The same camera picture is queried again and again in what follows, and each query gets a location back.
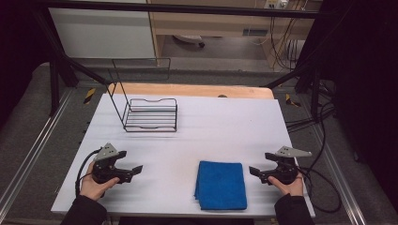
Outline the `white power strip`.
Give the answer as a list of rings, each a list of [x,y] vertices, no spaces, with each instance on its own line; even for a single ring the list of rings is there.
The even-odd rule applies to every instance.
[[[264,8],[267,9],[285,9],[289,0],[266,0]]]

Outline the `white chair base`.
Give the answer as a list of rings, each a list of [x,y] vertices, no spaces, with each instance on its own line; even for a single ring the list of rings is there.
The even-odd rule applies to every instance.
[[[175,38],[191,44],[197,44],[200,48],[204,48],[206,44],[200,36],[179,36],[175,35]]]

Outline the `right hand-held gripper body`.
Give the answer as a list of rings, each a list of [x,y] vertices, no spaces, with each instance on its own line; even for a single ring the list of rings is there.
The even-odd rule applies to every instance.
[[[296,158],[308,158],[313,155],[311,152],[287,146],[282,146],[274,154],[279,156],[280,159],[276,162],[277,167],[274,170],[262,172],[264,175],[264,178],[262,179],[263,184],[271,185],[268,181],[270,176],[276,177],[286,185],[291,184],[299,173]]]

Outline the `person's right hand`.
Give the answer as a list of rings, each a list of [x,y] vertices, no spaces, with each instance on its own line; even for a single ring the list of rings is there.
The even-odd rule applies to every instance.
[[[279,181],[276,177],[270,176],[268,181],[275,186],[283,195],[290,194],[291,196],[302,196],[303,195],[303,176],[299,173],[295,180],[286,185]]]

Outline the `person's left hand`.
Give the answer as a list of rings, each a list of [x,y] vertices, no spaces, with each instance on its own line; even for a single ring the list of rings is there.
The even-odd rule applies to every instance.
[[[79,194],[96,202],[101,198],[106,190],[112,188],[119,182],[119,178],[112,178],[103,184],[97,183],[92,176],[94,164],[94,161],[89,164],[86,175],[82,179]]]

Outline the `aluminium rail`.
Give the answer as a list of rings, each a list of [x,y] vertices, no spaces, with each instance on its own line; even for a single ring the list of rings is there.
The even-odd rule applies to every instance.
[[[323,149],[323,158],[332,177],[332,180],[337,187],[342,198],[344,209],[351,221],[352,225],[366,225],[366,219],[356,201],[356,198],[348,185],[347,180],[339,166],[337,157],[334,156],[332,148],[329,146],[326,139],[326,132],[322,130],[320,125],[313,126],[313,133],[316,141]]]
[[[22,165],[19,167],[6,188],[5,193],[0,198],[0,221],[5,219],[74,93],[75,90],[72,88],[68,88],[64,92],[59,101],[59,108],[55,111],[54,115],[47,119],[43,129],[40,131],[27,156],[24,158]]]

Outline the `blue folded towel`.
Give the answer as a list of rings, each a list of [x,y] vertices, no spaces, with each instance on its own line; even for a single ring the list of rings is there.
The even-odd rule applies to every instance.
[[[241,163],[199,163],[194,197],[202,210],[245,210],[246,188]]]

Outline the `light wooden table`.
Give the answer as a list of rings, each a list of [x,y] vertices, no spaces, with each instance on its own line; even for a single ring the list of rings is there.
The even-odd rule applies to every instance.
[[[237,85],[118,82],[110,84],[108,89],[112,94],[274,99],[268,88]]]

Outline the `white cabinet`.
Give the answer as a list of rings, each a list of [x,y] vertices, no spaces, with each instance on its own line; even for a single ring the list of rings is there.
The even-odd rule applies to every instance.
[[[50,8],[66,54],[74,58],[152,58],[146,12]]]

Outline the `black curtain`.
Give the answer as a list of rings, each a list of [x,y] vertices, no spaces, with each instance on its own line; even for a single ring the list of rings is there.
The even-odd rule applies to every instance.
[[[44,43],[29,0],[0,0],[0,127],[22,98],[33,71],[49,61]]]
[[[398,0],[323,0],[335,15],[321,73],[354,149],[398,211]]]

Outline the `black metal frame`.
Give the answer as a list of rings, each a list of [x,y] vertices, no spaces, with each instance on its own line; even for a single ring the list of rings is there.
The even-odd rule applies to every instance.
[[[48,8],[71,8],[89,10],[114,10],[114,11],[139,11],[139,12],[162,12],[162,13],[184,13],[184,14],[214,14],[234,16],[254,16],[273,18],[299,18],[299,19],[329,19],[331,12],[325,11],[298,11],[286,9],[260,9],[247,7],[210,7],[190,5],[166,5],[166,4],[140,4],[120,2],[95,2],[95,1],[70,1],[70,0],[33,0],[31,2],[31,13],[35,18],[41,33],[47,39],[50,50],[50,74],[52,91],[51,115],[60,107],[58,76],[64,80],[66,86],[75,86],[77,77],[72,70],[76,68],[84,75],[94,79],[100,84],[110,84],[106,79],[90,71],[83,65],[75,62],[65,53],[57,38],[57,32],[49,25],[49,20],[42,15]]]

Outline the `yellow black tape strip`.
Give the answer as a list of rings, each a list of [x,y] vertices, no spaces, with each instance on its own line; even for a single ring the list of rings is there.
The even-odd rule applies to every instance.
[[[84,104],[89,104],[91,98],[94,96],[96,88],[90,88],[84,98]]]
[[[285,103],[287,105],[293,105],[295,107],[301,107],[299,102],[293,101],[289,94],[285,94]]]

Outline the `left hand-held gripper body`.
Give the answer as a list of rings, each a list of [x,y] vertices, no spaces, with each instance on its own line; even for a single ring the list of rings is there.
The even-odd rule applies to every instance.
[[[129,183],[133,177],[132,170],[122,170],[115,166],[118,161],[115,157],[118,152],[111,143],[106,143],[101,147],[98,154],[94,158],[94,167],[92,171],[93,179],[103,184],[112,178],[118,177],[119,184]]]

